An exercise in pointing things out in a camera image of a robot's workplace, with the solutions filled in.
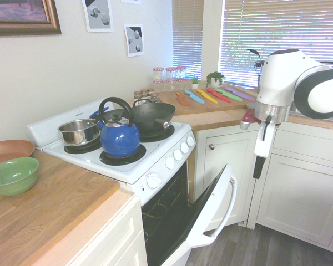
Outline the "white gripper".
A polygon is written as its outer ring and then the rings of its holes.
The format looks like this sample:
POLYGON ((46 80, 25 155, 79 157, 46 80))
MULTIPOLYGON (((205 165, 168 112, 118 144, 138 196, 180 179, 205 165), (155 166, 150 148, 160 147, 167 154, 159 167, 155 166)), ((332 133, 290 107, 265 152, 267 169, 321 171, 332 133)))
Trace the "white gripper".
POLYGON ((271 144, 274 138, 275 124, 262 122, 258 130, 254 153, 257 156, 254 166, 253 178, 259 179, 264 165, 264 158, 267 158, 270 152, 271 144))

